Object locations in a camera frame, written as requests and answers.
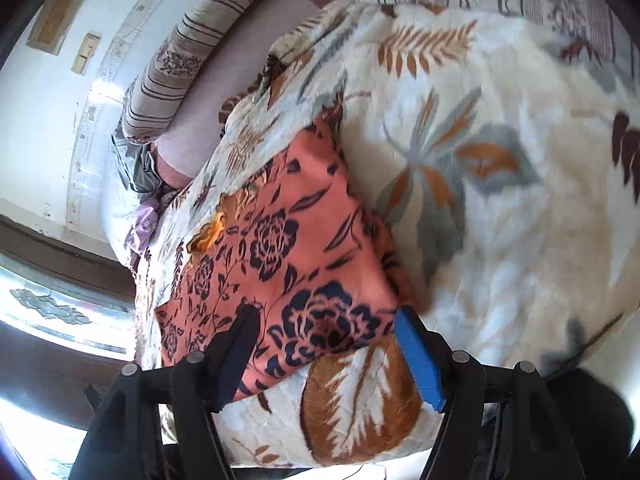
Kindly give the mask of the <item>orange floral garment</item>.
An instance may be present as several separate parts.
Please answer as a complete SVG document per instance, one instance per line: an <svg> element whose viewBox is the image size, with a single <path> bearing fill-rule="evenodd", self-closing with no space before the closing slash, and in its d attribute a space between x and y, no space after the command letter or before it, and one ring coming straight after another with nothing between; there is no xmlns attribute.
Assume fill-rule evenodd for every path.
<svg viewBox="0 0 640 480"><path fill-rule="evenodd" d="M205 349L246 306L260 331L239 398L392 331L395 310L413 300L407 274L356 190L336 126L317 117L224 199L155 311L164 365Z"/></svg>

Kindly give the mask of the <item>purple floral cloth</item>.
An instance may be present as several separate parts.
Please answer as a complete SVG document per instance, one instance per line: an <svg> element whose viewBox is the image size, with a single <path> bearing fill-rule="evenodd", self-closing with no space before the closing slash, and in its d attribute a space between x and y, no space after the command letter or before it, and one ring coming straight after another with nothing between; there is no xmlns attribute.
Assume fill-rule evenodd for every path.
<svg viewBox="0 0 640 480"><path fill-rule="evenodd" d="M137 255L145 251L157 227L159 209L160 202L150 198L132 213L129 231L125 237L126 248Z"/></svg>

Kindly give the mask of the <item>cream leaf-pattern fleece blanket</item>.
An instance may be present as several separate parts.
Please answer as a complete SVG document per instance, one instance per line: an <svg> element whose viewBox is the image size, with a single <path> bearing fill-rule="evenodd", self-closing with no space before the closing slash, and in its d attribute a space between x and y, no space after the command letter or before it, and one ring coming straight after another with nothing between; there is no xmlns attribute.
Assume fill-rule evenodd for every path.
<svg viewBox="0 0 640 480"><path fill-rule="evenodd" d="M639 86L590 44L522 18L337 0L279 38L140 258L136 361L164 365L155 311L192 245L317 117L390 230L421 321L451 347L542 374L639 309ZM394 329L320 356L214 418L238 466L378 462L430 448Z"/></svg>

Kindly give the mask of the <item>grey pillow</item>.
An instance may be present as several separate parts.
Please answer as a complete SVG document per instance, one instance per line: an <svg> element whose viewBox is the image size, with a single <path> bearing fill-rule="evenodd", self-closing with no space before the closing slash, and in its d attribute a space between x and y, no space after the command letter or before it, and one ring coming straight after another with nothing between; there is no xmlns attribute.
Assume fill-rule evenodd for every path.
<svg viewBox="0 0 640 480"><path fill-rule="evenodd" d="M131 143L118 125L111 135L111 155L120 182L128 192L145 202L155 196L163 185L157 174L149 145Z"/></svg>

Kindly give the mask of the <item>pink mattress sheet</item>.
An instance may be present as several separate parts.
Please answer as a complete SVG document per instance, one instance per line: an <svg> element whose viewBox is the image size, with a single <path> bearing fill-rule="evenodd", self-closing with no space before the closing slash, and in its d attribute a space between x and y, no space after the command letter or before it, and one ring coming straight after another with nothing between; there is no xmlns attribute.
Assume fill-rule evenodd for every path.
<svg viewBox="0 0 640 480"><path fill-rule="evenodd" d="M185 188L213 155L228 99L250 90L273 41L333 0L257 0L204 63L167 130L154 142L160 178Z"/></svg>

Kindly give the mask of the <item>striped bolster pillow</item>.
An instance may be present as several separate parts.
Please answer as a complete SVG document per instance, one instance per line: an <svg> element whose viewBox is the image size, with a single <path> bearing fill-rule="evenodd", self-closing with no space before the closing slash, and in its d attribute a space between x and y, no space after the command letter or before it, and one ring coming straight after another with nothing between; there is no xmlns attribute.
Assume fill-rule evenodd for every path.
<svg viewBox="0 0 640 480"><path fill-rule="evenodd" d="M168 128L203 64L256 0L196 0L131 86L122 134L132 144L155 141Z"/></svg>

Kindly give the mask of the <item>window with frame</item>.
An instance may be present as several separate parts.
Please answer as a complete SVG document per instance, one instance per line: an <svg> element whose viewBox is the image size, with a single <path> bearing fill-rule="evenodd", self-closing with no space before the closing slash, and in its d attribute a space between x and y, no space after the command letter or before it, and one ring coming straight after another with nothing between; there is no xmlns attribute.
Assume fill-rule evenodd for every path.
<svg viewBox="0 0 640 480"><path fill-rule="evenodd" d="M111 259L1 219L1 435L24 477L65 479L134 356L134 283Z"/></svg>

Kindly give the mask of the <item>wall switch plate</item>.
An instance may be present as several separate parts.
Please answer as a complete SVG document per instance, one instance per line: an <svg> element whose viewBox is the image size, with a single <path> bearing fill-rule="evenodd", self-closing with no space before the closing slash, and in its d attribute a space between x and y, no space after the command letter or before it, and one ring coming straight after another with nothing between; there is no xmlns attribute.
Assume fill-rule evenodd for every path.
<svg viewBox="0 0 640 480"><path fill-rule="evenodd" d="M101 37L92 32L88 32L77 51L76 58L72 65L72 72L83 75L86 71L87 64L96 55Z"/></svg>

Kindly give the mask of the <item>wall patch plate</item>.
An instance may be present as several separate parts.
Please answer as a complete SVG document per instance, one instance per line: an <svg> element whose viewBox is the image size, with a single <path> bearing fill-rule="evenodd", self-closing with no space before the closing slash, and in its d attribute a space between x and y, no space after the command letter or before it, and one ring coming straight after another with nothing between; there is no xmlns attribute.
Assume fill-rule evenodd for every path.
<svg viewBox="0 0 640 480"><path fill-rule="evenodd" d="M46 0L38 12L27 45L50 55L58 55L70 25L85 0Z"/></svg>

